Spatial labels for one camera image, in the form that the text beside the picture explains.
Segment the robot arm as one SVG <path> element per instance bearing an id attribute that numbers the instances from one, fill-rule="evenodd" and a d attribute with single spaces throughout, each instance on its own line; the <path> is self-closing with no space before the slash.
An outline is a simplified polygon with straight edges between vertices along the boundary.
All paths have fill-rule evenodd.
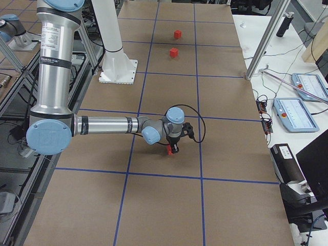
<path id="1" fill-rule="evenodd" d="M 81 27 L 83 1 L 38 1 L 42 22 L 37 102 L 30 111 L 28 146 L 42 155 L 55 155 L 75 135 L 140 133 L 152 145 L 165 138 L 172 153 L 186 130 L 181 108 L 171 107 L 160 120 L 147 117 L 77 116 L 68 107 L 71 56 L 75 31 Z"/>
<path id="2" fill-rule="evenodd" d="M 30 52 L 38 44 L 38 35 L 29 33 L 15 14 L 1 16 L 1 38 L 13 51 Z"/>

